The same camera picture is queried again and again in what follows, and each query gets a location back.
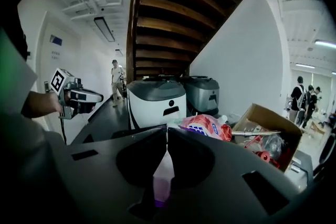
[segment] wooden staircase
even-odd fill
[[[190,63],[241,1],[131,0],[128,83],[143,76],[187,74]]]

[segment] red and white packaging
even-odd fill
[[[223,118],[215,119],[210,115],[197,115],[169,123],[169,127],[179,127],[180,129],[210,136],[223,141],[231,141],[231,127],[225,124]]]

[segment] man walking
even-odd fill
[[[123,99],[121,77],[124,76],[125,71],[122,67],[118,66],[117,60],[113,60],[112,64],[113,68],[111,70],[111,74],[112,74],[113,106],[117,106],[117,100],[118,100],[117,89],[119,90],[121,98]]]
[[[306,93],[306,90],[303,86],[303,77],[298,77],[298,85],[293,89],[292,94],[290,95],[293,98],[292,107],[289,111],[289,120],[295,123],[296,116],[299,112],[299,107],[301,107],[301,103],[303,97]]]
[[[305,128],[307,125],[307,122],[311,119],[311,116],[313,114],[314,111],[318,111],[319,108],[317,107],[317,95],[321,92],[320,87],[316,87],[315,91],[313,91],[310,94],[310,100],[309,100],[309,104],[308,104],[308,108],[306,110],[306,114],[305,114],[305,121],[303,122],[302,128]]]

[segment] ceiling light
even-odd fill
[[[94,22],[98,26],[99,30],[106,37],[106,39],[108,40],[108,42],[115,42],[115,38],[114,38],[114,36],[113,36],[110,28],[108,27],[108,25],[107,25],[104,17],[96,17],[94,19]]]
[[[117,56],[124,56],[124,54],[122,54],[120,49],[116,49],[116,53]]]
[[[336,49],[336,44],[335,43],[322,41],[322,40],[316,40],[315,45],[320,45],[320,46],[325,46],[325,47]]]
[[[312,67],[312,66],[306,66],[306,65],[301,65],[299,63],[295,64],[297,67],[307,67],[307,68],[315,68],[315,67]]]

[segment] white shirt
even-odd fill
[[[111,74],[112,74],[112,83],[121,82],[120,76],[123,76],[125,71],[122,67],[112,68]]]

